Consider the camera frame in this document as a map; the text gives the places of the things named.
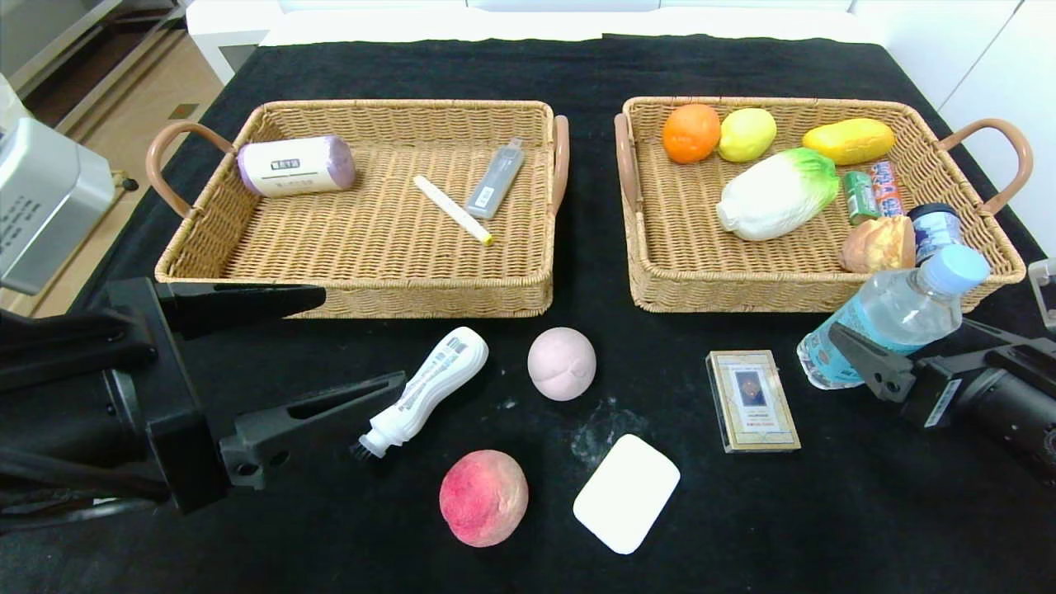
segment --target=white powder stain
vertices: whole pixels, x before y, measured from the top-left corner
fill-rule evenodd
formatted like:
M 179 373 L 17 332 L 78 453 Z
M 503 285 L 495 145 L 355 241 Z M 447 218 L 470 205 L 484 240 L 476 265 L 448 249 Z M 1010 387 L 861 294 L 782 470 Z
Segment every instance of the white powder stain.
M 617 409 L 609 396 L 598 403 L 587 422 L 572 433 L 572 454 L 589 467 L 601 464 L 616 440 L 626 433 L 641 433 L 648 422 L 627 409 Z

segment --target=pink ball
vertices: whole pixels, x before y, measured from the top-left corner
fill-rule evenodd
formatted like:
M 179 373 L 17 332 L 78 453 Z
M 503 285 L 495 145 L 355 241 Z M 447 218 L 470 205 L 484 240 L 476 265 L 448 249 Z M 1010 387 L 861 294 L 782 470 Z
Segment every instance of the pink ball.
M 571 328 L 551 328 L 528 350 L 528 375 L 544 396 L 570 401 L 593 382 L 598 359 L 590 340 Z
M 493 449 L 471 451 L 440 483 L 440 514 L 455 538 L 491 546 L 509 538 L 528 507 L 528 481 L 515 460 Z

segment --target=white sponge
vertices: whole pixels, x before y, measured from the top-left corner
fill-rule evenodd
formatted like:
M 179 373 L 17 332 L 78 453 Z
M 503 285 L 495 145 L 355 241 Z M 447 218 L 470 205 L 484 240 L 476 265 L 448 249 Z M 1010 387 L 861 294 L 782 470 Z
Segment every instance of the white sponge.
M 681 475 L 671 460 L 627 433 L 617 440 L 572 503 L 572 514 L 609 549 L 634 553 Z

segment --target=white chalk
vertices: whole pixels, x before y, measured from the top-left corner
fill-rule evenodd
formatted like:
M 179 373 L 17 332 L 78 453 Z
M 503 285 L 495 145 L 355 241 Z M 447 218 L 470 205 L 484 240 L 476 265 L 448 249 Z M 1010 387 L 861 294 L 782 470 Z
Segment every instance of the white chalk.
M 425 175 L 415 175 L 414 185 L 418 186 L 418 189 L 425 192 L 429 197 L 429 200 L 433 201 L 433 204 L 439 206 L 440 210 L 447 212 L 449 217 L 454 219 L 464 229 L 468 230 L 477 241 L 485 245 L 491 245 L 492 237 L 488 233 L 488 229 L 480 226 L 480 223 L 477 223 L 476 219 L 471 217 L 469 212 L 463 210 L 461 206 L 455 204 L 455 201 L 444 193 L 444 190 L 433 185 Z

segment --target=water bottle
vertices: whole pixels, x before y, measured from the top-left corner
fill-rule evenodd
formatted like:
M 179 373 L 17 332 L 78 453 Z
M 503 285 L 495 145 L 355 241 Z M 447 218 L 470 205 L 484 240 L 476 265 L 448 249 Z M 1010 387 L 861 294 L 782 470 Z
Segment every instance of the water bottle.
M 908 355 L 960 328 L 961 296 L 987 276 L 986 259 L 964 245 L 943 247 L 919 268 L 874 274 L 796 347 L 804 373 L 823 390 L 861 386 L 862 377 L 829 339 L 833 323 Z

